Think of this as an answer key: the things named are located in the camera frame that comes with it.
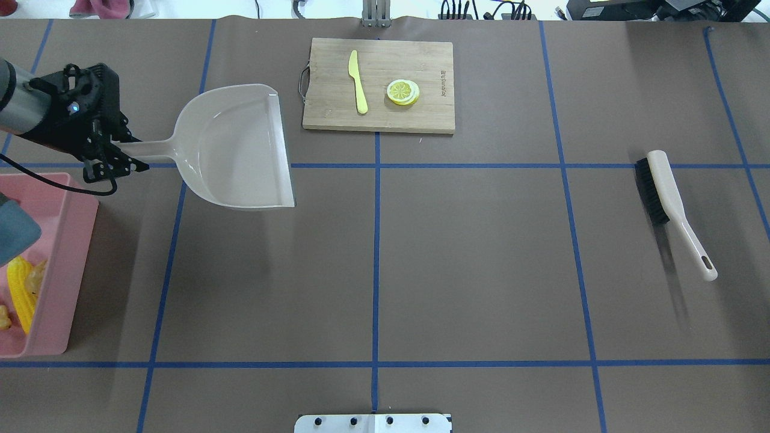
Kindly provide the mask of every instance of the table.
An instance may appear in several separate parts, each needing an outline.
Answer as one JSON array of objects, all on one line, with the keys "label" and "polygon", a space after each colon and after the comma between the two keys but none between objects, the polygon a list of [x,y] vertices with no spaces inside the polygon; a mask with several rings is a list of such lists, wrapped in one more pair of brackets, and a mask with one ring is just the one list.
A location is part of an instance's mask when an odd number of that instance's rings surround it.
[{"label": "table", "polygon": [[[169,164],[121,179],[69,349],[0,362],[0,430],[292,431],[377,410],[451,413],[458,432],[767,431],[770,28],[715,25],[710,51],[703,28],[4,22],[3,56],[38,74],[110,65],[146,140],[205,89],[277,89],[297,207],[214,206]],[[302,129],[312,37],[453,42],[457,133]],[[633,162],[658,148],[714,283],[644,213]]]}]

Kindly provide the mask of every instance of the screw hole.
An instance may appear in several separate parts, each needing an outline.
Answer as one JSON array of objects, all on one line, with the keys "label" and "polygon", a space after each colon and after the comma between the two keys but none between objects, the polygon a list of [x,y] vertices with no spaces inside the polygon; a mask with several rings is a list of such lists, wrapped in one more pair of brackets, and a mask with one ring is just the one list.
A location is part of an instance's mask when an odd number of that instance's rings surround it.
[{"label": "screw hole", "polygon": [[706,256],[701,256],[701,260],[703,260],[703,264],[704,264],[704,265],[706,265],[706,268],[707,268],[708,270],[712,270],[712,269],[714,269],[714,266],[713,266],[713,265],[711,265],[711,261],[709,261],[708,257],[706,257]]}]

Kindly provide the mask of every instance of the blue cloth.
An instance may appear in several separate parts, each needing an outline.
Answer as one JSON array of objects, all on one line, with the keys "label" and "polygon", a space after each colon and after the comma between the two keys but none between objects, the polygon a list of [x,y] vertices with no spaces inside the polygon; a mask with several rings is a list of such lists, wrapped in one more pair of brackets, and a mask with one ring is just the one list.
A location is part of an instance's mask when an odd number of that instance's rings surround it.
[{"label": "blue cloth", "polygon": [[13,200],[0,193],[0,266],[40,238],[40,226]]}]

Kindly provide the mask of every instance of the hand brush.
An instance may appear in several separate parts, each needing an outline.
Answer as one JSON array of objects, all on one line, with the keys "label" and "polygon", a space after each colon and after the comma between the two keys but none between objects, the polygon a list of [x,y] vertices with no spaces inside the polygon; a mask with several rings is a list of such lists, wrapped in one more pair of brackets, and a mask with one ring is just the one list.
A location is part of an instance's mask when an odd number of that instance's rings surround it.
[{"label": "hand brush", "polygon": [[717,270],[692,231],[690,223],[687,222],[685,206],[681,202],[666,152],[653,150],[647,154],[647,158],[637,161],[636,174],[641,198],[652,223],[659,225],[672,221],[676,230],[685,239],[703,279],[716,280]]}]

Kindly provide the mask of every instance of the lemon slice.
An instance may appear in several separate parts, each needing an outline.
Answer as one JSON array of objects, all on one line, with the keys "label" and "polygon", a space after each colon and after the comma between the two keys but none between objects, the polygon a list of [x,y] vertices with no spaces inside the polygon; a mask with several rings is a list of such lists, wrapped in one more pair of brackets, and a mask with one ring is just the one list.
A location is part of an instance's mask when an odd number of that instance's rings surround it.
[{"label": "lemon slice", "polygon": [[387,86],[387,97],[394,104],[408,106],[420,98],[420,87],[414,81],[397,79]]}]

